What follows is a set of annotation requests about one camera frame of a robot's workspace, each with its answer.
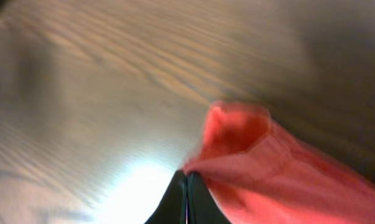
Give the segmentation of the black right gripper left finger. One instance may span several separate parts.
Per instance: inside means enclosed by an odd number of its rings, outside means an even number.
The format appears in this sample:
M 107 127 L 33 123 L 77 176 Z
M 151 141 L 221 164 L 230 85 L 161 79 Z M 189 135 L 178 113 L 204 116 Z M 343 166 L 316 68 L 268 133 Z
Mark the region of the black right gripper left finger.
M 187 177 L 182 170 L 173 175 L 163 197 L 145 224 L 187 223 Z

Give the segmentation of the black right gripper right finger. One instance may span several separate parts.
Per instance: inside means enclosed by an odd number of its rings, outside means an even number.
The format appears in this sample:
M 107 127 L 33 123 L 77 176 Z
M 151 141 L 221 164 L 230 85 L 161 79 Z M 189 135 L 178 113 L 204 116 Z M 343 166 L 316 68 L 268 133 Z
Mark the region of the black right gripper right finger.
M 231 224 L 197 172 L 191 173 L 187 179 L 187 204 L 188 224 Z

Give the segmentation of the coral red t-shirt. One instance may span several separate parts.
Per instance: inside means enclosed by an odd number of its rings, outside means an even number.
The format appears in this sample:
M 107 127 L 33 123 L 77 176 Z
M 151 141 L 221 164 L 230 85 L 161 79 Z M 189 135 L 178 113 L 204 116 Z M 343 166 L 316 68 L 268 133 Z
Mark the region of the coral red t-shirt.
M 375 223 L 375 185 L 260 106 L 212 104 L 183 171 L 202 176 L 232 223 Z

